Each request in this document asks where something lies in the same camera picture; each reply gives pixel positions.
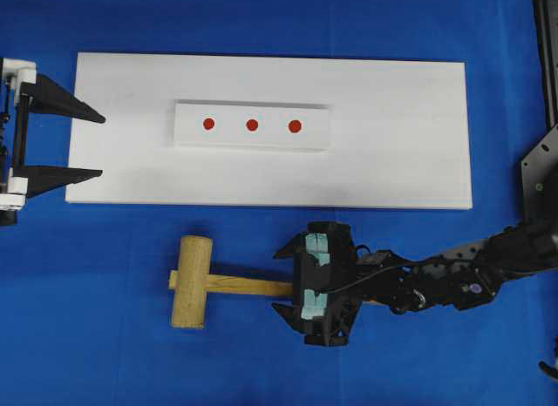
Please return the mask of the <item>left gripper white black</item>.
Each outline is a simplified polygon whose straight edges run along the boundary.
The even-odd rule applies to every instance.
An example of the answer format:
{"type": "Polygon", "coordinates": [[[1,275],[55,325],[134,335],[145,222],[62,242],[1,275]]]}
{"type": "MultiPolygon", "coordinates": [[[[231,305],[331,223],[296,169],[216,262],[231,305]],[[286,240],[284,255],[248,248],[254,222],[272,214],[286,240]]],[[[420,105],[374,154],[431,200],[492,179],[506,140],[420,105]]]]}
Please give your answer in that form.
{"type": "Polygon", "coordinates": [[[17,212],[32,199],[71,184],[100,177],[102,170],[60,166],[24,166],[29,112],[105,123],[105,117],[80,101],[44,74],[34,62],[1,58],[1,87],[5,87],[1,110],[1,225],[17,224],[17,212]],[[3,140],[10,121],[10,99],[15,109],[12,151],[3,140]]]}

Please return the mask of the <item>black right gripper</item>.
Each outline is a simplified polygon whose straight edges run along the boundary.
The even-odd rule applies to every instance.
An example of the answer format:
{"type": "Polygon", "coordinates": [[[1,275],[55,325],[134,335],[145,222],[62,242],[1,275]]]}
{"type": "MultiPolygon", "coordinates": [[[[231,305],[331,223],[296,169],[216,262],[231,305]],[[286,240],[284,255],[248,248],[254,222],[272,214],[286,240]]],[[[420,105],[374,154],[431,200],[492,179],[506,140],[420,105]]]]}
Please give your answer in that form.
{"type": "Polygon", "coordinates": [[[365,299],[364,285],[370,284],[388,268],[391,257],[387,250],[360,254],[364,248],[364,245],[354,243],[349,225],[312,221],[305,231],[298,233],[273,255],[274,260],[293,258],[294,296],[292,306],[273,302],[271,307],[290,328],[303,335],[305,344],[326,348],[348,344],[351,328],[365,299]],[[300,293],[295,257],[303,248],[303,233],[325,233],[331,254],[330,281],[322,290],[328,295],[328,306],[324,316],[311,321],[302,319],[298,306],[300,293]]]}

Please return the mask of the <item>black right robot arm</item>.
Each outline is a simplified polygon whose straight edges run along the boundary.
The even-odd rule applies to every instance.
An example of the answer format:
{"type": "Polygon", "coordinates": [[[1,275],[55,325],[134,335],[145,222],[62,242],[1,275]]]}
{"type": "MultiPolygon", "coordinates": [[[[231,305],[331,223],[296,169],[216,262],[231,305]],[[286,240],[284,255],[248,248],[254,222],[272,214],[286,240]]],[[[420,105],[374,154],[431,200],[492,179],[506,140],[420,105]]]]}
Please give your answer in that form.
{"type": "Polygon", "coordinates": [[[345,346],[366,301],[393,314],[491,302],[508,282],[557,267],[557,223],[520,223],[486,240],[411,261],[391,250],[356,245],[349,225],[310,222],[275,254],[293,261],[293,296],[273,309],[305,343],[345,346]]]}

